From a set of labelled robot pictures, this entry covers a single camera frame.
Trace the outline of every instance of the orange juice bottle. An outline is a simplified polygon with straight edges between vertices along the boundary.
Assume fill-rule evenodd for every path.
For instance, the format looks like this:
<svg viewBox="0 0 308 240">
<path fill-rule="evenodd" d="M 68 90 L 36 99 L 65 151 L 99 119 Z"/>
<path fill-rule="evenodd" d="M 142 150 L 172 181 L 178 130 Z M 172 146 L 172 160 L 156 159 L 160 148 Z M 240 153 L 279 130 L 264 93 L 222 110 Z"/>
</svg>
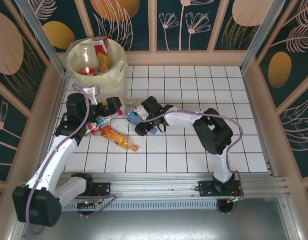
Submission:
<svg viewBox="0 0 308 240">
<path fill-rule="evenodd" d="M 129 137 L 117 132 L 108 125 L 102 128 L 102 132 L 100 134 L 104 138 L 111 140 L 124 149 L 132 149 L 134 152 L 138 149 L 138 146 L 135 145 Z"/>
</svg>

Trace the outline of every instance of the plastic bag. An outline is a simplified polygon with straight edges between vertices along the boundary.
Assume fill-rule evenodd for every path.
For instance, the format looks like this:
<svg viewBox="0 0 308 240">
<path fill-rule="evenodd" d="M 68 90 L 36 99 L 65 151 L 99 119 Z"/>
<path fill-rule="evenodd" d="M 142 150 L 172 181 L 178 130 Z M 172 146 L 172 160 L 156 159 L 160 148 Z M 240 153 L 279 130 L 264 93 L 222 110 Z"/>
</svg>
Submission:
<svg viewBox="0 0 308 240">
<path fill-rule="evenodd" d="M 112 68 L 108 72 L 96 76 L 80 74 L 82 66 L 84 65 L 83 58 L 80 56 L 79 51 L 80 44 L 87 44 L 91 47 L 93 50 L 92 64 L 95 70 L 98 69 L 98 61 L 94 52 L 92 38 L 80 39 L 69 45 L 65 53 L 66 70 L 79 81 L 79 84 L 83 88 L 88 88 L 91 85 L 99 85 L 101 90 L 114 89 L 123 81 L 125 70 L 128 66 L 125 50 L 114 40 L 108 39 L 108 42 L 110 47 L 109 57 L 112 62 Z"/>
</svg>

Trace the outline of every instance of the white tiled floor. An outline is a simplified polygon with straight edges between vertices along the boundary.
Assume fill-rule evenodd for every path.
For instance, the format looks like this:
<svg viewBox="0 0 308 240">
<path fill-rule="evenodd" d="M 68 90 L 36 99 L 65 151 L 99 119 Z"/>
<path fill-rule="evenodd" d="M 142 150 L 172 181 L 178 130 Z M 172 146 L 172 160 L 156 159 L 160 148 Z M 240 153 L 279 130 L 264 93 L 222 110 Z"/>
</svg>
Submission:
<svg viewBox="0 0 308 240">
<path fill-rule="evenodd" d="M 126 71 L 127 98 L 154 96 L 161 104 L 191 111 L 215 108 L 244 129 L 241 142 L 232 148 L 230 165 L 240 172 L 267 172 L 240 70 L 236 66 L 134 66 Z M 75 91 L 70 78 L 57 124 L 66 112 L 67 96 Z M 204 173 L 213 172 L 206 153 L 191 127 L 168 126 L 165 133 L 140 137 L 125 119 L 112 119 L 111 126 L 129 135 L 138 151 L 126 151 L 100 135 L 85 136 L 67 162 L 65 172 L 87 173 Z M 239 130 L 228 122 L 234 136 Z"/>
</svg>

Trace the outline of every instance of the orange bottle cap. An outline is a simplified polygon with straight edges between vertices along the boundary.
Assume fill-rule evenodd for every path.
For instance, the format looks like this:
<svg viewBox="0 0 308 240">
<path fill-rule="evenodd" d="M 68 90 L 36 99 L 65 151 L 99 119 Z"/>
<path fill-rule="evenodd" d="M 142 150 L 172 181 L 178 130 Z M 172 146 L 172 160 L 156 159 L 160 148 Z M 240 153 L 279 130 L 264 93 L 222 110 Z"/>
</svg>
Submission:
<svg viewBox="0 0 308 240">
<path fill-rule="evenodd" d="M 132 147 L 132 150 L 135 152 L 135 151 L 137 151 L 138 150 L 138 146 L 137 145 L 134 145 L 133 147 Z"/>
</svg>

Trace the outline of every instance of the trash bin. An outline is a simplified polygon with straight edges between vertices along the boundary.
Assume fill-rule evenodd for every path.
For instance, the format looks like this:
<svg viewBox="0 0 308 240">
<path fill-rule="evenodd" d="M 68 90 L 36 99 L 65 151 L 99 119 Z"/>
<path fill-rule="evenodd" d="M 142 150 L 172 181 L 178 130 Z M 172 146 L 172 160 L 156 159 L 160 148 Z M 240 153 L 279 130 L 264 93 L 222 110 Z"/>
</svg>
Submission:
<svg viewBox="0 0 308 240">
<path fill-rule="evenodd" d="M 110 97 L 126 98 L 126 80 L 125 70 L 127 67 L 127 57 L 124 48 L 117 42 L 108 39 L 109 58 L 112 62 L 112 68 L 96 76 L 87 76 L 80 74 L 82 69 L 82 56 L 80 56 L 79 45 L 88 44 L 92 48 L 92 63 L 94 69 L 98 69 L 98 61 L 94 53 L 92 38 L 77 40 L 68 47 L 65 53 L 66 70 L 76 79 L 83 88 L 91 85 L 98 85 L 100 95 L 96 97 L 98 102 L 104 101 Z"/>
</svg>

